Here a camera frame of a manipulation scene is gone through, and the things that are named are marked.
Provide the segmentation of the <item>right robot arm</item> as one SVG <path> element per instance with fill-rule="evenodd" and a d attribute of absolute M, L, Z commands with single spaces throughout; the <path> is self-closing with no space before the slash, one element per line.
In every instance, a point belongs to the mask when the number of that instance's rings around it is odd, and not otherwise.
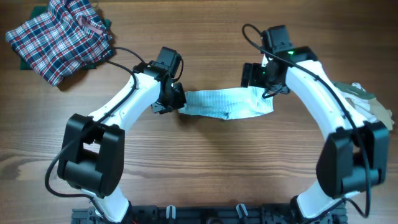
<path fill-rule="evenodd" d="M 344 99 L 309 47 L 278 51 L 266 64 L 245 63 L 241 86 L 273 95 L 294 92 L 325 140 L 316 181 L 288 204 L 263 206 L 262 222 L 273 217 L 289 223 L 343 222 L 347 203 L 367 218 L 372 188 L 386 179 L 387 127 L 368 121 Z"/>

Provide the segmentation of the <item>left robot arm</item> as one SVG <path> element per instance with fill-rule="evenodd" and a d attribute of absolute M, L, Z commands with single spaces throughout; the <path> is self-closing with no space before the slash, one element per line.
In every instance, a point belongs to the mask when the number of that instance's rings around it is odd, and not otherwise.
<path fill-rule="evenodd" d="M 79 190 L 77 197 L 91 200 L 93 206 L 86 210 L 89 221 L 130 221 L 131 203 L 119 188 L 126 133 L 148 107 L 159 114 L 183 107 L 183 88 L 175 76 L 182 67 L 180 59 L 141 62 L 130 70 L 124 88 L 102 108 L 68 120 L 62 150 L 55 158 L 57 174 Z"/>

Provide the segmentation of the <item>light blue striped cloth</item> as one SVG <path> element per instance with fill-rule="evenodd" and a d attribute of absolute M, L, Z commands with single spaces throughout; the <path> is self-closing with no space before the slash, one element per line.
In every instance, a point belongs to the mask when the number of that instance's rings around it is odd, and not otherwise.
<path fill-rule="evenodd" d="M 262 97 L 258 87 L 185 92 L 186 103 L 179 113 L 223 120 L 246 119 L 274 111 L 273 99 Z"/>

